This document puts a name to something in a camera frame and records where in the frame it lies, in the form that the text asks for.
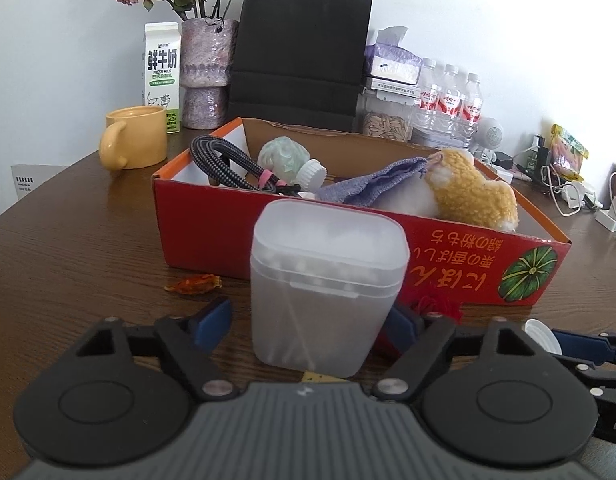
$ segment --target water bottle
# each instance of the water bottle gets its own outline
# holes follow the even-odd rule
[[[477,130],[477,123],[482,114],[483,96],[479,87],[479,76],[474,73],[468,74],[466,83],[466,98],[459,115],[458,131],[466,140],[470,140]]]
[[[439,85],[435,78],[435,66],[437,61],[425,57],[419,75],[418,87],[421,89],[419,107],[413,113],[413,122],[417,128],[428,129],[432,121],[432,115],[437,105]]]
[[[445,134],[454,132],[454,124],[459,114],[459,105],[462,93],[457,88],[457,73],[459,69],[455,65],[446,65],[444,77],[439,89],[437,105],[432,117],[432,129]]]

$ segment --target plush toy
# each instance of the plush toy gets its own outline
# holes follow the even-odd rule
[[[502,180],[488,180],[466,150],[443,148],[428,158],[426,172],[382,193],[372,207],[513,232],[517,200]]]

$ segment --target snack bag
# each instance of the snack bag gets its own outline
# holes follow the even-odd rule
[[[550,129],[550,154],[557,173],[568,180],[584,180],[579,171],[584,159],[588,158],[588,150],[558,124],[553,124]]]
[[[179,59],[181,34],[179,25],[146,23],[144,49],[144,105],[166,108],[166,130],[179,131]]]

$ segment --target white plastic cap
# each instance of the white plastic cap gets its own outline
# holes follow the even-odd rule
[[[302,187],[302,191],[314,193],[323,185],[324,180],[326,180],[326,168],[312,158],[297,172],[294,182]]]
[[[546,325],[538,319],[529,319],[524,325],[526,332],[544,350],[552,354],[563,355],[562,346]]]

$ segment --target red cardboard box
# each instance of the red cardboard box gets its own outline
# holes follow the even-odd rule
[[[373,173],[396,160],[431,153],[428,148],[393,140],[256,119],[236,119],[214,135],[255,160],[269,140],[290,137],[305,146],[330,176],[341,178]],[[496,178],[480,162],[476,164],[488,178]],[[152,186],[166,263],[248,279],[254,224],[266,204],[280,196],[210,186],[187,150],[154,174]],[[462,303],[534,304],[565,258],[570,241],[539,209],[515,193],[520,221],[516,234],[377,211],[402,225],[412,253],[400,297],[411,298],[418,288],[434,286],[450,300]]]

